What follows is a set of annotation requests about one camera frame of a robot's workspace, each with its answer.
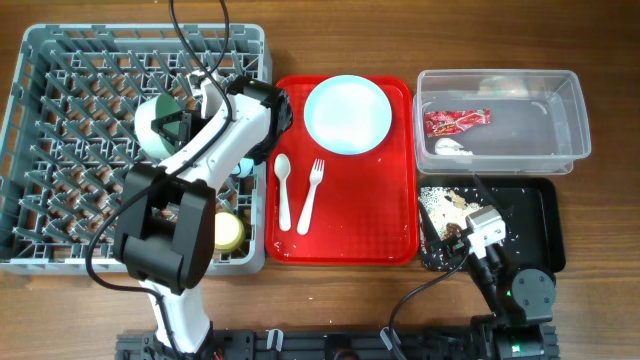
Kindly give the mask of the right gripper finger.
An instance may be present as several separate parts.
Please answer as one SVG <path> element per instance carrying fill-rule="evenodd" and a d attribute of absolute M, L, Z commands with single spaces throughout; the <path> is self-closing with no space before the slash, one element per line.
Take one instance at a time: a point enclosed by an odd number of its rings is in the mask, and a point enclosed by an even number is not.
<path fill-rule="evenodd" d="M 421 230 L 425 238 L 425 243 L 427 245 L 436 245 L 440 243 L 441 237 L 439 236 L 428 214 L 428 211 L 426 210 L 426 207 L 422 202 L 419 202 L 418 205 L 419 205 L 420 220 L 421 220 Z"/>
<path fill-rule="evenodd" d="M 473 175 L 473 181 L 479 193 L 488 201 L 488 203 L 491 206 L 493 206 L 499 212 L 500 215 L 512 214 L 513 208 L 502 207 L 500 203 L 496 200 L 496 198 L 492 195 L 492 192 L 490 191 L 490 189 L 484 185 L 484 183 L 482 182 L 482 179 L 477 174 Z"/>

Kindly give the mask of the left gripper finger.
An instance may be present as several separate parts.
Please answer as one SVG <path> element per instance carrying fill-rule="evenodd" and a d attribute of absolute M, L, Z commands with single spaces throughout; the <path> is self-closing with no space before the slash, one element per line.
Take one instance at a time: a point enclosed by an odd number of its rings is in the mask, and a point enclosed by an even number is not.
<path fill-rule="evenodd" d="M 183 142 L 182 142 L 182 137 L 180 134 L 174 134 L 172 132 L 166 131 L 165 129 L 161 128 L 158 131 L 158 135 L 165 141 L 167 142 L 171 148 L 173 150 L 180 150 Z"/>
<path fill-rule="evenodd" d="M 183 120 L 183 111 L 177 111 L 165 116 L 158 117 L 151 121 L 152 130 L 162 130 L 166 124 L 181 123 Z"/>

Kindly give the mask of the mint green bowl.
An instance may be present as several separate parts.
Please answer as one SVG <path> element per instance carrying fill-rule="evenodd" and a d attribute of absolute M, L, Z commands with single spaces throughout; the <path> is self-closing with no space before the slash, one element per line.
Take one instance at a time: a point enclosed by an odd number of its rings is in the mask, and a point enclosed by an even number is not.
<path fill-rule="evenodd" d="M 164 160 L 175 153 L 174 146 L 155 132 L 153 120 L 181 111 L 170 95 L 160 94 L 141 103 L 134 115 L 134 131 L 141 149 L 153 159 Z"/>

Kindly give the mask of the food scraps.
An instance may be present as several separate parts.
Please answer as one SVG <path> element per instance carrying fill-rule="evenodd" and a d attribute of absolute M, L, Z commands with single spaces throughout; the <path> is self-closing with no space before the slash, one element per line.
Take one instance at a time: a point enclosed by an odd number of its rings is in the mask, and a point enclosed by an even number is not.
<path fill-rule="evenodd" d="M 425 187 L 420 189 L 419 201 L 424 206 L 440 239 L 451 237 L 467 228 L 466 217 L 481 208 L 477 202 L 467 201 L 457 188 Z"/>

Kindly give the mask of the light blue bowl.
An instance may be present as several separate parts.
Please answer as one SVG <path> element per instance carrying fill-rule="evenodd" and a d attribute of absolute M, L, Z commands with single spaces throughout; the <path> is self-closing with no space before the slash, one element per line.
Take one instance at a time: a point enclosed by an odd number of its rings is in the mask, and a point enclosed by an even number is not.
<path fill-rule="evenodd" d="M 253 172 L 254 160 L 250 158 L 242 158 L 231 172 L 232 177 L 246 178 Z"/>

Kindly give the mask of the white tissue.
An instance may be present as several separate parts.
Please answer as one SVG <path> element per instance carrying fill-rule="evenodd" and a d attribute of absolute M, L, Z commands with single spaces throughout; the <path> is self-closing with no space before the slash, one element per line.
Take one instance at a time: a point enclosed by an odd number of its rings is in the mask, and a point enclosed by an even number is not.
<path fill-rule="evenodd" d="M 472 151 L 466 150 L 462 144 L 451 139 L 441 138 L 436 141 L 435 153 L 443 156 L 471 156 Z"/>

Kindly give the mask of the white plastic spoon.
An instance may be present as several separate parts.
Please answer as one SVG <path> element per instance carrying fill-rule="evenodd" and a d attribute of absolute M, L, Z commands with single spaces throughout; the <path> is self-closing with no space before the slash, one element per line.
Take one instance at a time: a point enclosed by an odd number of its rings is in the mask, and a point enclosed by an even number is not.
<path fill-rule="evenodd" d="M 274 173 L 279 181 L 279 227 L 282 231 L 289 231 L 292 227 L 287 179 L 291 173 L 291 165 L 284 153 L 276 156 Z"/>

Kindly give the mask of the yellow plastic cup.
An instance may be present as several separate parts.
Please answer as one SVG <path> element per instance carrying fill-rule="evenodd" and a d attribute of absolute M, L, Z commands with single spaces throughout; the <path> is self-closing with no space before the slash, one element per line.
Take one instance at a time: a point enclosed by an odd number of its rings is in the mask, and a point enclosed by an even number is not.
<path fill-rule="evenodd" d="M 232 213 L 219 212 L 215 215 L 215 250 L 229 254 L 240 248 L 245 240 L 242 221 Z"/>

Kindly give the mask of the red snack wrapper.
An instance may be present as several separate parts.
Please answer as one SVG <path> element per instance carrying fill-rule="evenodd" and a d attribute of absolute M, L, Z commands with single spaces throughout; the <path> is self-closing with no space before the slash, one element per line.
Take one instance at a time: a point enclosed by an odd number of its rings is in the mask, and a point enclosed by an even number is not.
<path fill-rule="evenodd" d="M 476 125 L 489 124 L 491 122 L 491 111 L 489 109 L 479 109 L 426 112 L 423 120 L 428 137 L 455 135 L 465 132 Z"/>

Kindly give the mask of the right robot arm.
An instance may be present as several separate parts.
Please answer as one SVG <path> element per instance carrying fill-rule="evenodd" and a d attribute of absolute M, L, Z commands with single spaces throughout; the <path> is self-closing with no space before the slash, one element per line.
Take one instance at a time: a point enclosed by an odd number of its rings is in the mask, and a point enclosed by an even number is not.
<path fill-rule="evenodd" d="M 429 327 L 424 359 L 557 359 L 551 326 L 566 264 L 557 197 L 544 178 L 435 176 L 418 186 L 425 267 L 467 272 L 489 311 Z"/>

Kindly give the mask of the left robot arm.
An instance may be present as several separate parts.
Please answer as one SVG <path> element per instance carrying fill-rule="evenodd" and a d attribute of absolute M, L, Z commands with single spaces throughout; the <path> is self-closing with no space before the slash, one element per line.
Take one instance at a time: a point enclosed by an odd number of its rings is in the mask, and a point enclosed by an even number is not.
<path fill-rule="evenodd" d="M 153 303 L 157 329 L 146 351 L 165 359 L 215 356 L 214 330 L 199 288 L 214 254 L 216 195 L 242 159 L 268 159 L 291 127 L 286 91 L 238 76 L 196 131 L 179 105 L 158 96 L 135 115 L 146 148 L 170 143 L 157 166 L 135 164 L 125 177 L 114 256 L 136 291 Z"/>

